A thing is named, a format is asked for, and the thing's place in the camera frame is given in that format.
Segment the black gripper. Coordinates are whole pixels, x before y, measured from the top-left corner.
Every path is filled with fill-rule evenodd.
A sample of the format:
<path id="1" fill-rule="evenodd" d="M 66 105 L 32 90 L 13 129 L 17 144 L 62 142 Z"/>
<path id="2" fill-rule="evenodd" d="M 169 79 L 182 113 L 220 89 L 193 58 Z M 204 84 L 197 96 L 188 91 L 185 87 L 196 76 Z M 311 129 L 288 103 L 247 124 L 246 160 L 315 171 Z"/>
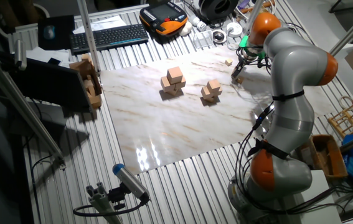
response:
<path id="1" fill-rule="evenodd" d="M 241 73 L 243 68 L 246 65 L 246 62 L 252 62 L 258 58 L 258 54 L 260 51 L 257 48 L 250 48 L 250 47 L 242 47 L 238 50 L 239 53 L 239 62 L 237 63 L 236 67 L 234 68 L 231 77 L 237 78 L 237 76 Z"/>

